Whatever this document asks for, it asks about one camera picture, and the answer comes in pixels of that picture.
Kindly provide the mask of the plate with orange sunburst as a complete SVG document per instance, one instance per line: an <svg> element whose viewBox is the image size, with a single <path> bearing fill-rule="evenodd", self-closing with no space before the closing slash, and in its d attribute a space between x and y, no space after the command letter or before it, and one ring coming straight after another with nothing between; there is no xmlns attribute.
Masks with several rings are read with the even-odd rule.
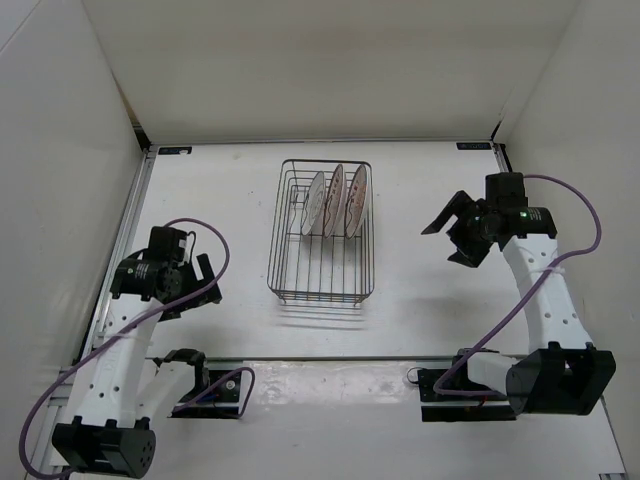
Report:
<svg viewBox="0 0 640 480"><path fill-rule="evenodd" d="M365 164L360 164L352 178L347 195L344 232L347 239L353 238L366 215L368 202L368 173Z"/></svg>

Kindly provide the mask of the white plate blue cloud motif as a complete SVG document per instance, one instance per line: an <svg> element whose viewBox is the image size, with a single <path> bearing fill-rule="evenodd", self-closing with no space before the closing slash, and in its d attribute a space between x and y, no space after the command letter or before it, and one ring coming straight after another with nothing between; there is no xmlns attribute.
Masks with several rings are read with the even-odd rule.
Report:
<svg viewBox="0 0 640 480"><path fill-rule="evenodd" d="M318 171L311 182L303 206L301 223L301 234L303 236L312 233L320 213L324 208L324 201L325 175L322 171Z"/></svg>

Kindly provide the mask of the white plate red pattern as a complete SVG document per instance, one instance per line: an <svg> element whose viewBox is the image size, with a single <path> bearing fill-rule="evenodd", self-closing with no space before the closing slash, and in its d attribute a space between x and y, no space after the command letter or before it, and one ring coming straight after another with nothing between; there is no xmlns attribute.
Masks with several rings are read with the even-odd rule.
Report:
<svg viewBox="0 0 640 480"><path fill-rule="evenodd" d="M328 238L333 234L338 224L344 196L345 172L343 165L339 163L332 174L325 201L323 217L323 236L325 238Z"/></svg>

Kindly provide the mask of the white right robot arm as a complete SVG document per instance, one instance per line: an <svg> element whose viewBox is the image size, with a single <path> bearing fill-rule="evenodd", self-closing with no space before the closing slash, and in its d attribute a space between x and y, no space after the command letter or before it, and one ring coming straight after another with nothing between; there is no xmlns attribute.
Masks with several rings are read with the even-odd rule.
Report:
<svg viewBox="0 0 640 480"><path fill-rule="evenodd" d="M448 220L454 222L447 234L456 247L450 261L477 267L498 245L521 296L506 318L524 314L529 353L517 360L487 349L505 327L501 321L460 353L435 381L434 392L464 400L503 396L515 414L590 414L616 363L611 352L595 347L574 308L549 210L528 206L520 194L492 205L458 191L424 234L439 232Z"/></svg>

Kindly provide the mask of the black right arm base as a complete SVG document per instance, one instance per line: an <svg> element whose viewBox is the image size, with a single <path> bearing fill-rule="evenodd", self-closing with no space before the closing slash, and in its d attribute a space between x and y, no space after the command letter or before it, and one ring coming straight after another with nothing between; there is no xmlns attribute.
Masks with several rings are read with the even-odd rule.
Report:
<svg viewBox="0 0 640 480"><path fill-rule="evenodd" d="M442 363L418 365L407 370L405 381L419 392L423 423L477 423L515 421L516 414L504 395L482 395L487 387L470 382L466 371L455 374L444 384L453 394L434 390L437 380L447 371Z"/></svg>

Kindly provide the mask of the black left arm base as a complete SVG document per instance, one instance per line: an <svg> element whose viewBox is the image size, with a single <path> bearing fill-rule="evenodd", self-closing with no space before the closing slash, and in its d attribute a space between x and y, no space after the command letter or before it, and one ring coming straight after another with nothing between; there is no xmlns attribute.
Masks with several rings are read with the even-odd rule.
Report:
<svg viewBox="0 0 640 480"><path fill-rule="evenodd" d="M256 373L248 366L232 370L209 370L204 386L183 397L171 412L172 418L241 419L256 383Z"/></svg>

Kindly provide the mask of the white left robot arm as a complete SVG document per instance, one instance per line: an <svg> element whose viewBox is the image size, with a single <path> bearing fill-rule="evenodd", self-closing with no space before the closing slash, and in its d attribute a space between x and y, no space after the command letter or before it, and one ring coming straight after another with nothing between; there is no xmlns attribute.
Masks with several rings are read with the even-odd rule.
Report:
<svg viewBox="0 0 640 480"><path fill-rule="evenodd" d="M89 389L68 423L55 426L52 443L69 467L86 474L133 479L150 469L161 423L174 406L198 400L210 386L205 355L175 349L157 359L157 376L139 386L158 323L222 299L205 254L187 260L145 250L120 262L110 287L113 320L106 330Z"/></svg>

